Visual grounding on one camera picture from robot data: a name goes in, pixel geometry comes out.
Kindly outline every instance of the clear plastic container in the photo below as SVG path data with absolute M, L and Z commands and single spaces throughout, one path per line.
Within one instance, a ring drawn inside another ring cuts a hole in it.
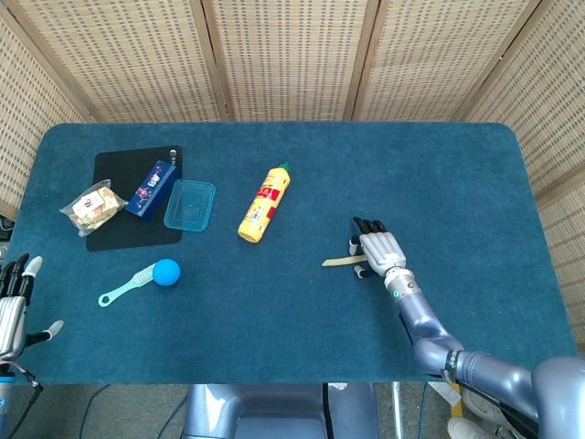
M 205 181 L 178 179 L 165 213 L 170 229 L 203 231 L 209 223 L 216 187 Z

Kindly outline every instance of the mustard bottle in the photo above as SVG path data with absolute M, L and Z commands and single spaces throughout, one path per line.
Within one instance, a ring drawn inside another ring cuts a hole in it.
M 281 202 L 284 191 L 291 182 L 288 170 L 289 164 L 282 163 L 268 172 L 256 198 L 238 227 L 238 235 L 244 240 L 256 243 L 262 238 Z

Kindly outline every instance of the blue ball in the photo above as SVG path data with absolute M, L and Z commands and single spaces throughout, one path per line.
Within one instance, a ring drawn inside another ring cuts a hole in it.
M 179 280 L 181 268 L 172 259 L 162 259 L 154 265 L 154 281 L 162 286 L 170 286 Z

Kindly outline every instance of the plastic bag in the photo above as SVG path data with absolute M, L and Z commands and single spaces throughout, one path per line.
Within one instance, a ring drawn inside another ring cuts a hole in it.
M 59 209 L 80 230 L 80 236 L 89 235 L 128 204 L 110 189 L 111 184 L 111 180 L 102 180 Z

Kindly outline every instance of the blue box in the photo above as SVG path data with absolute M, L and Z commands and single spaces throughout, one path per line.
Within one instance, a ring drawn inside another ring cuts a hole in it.
M 176 166 L 157 161 L 128 202 L 126 210 L 143 220 L 149 220 L 180 177 Z

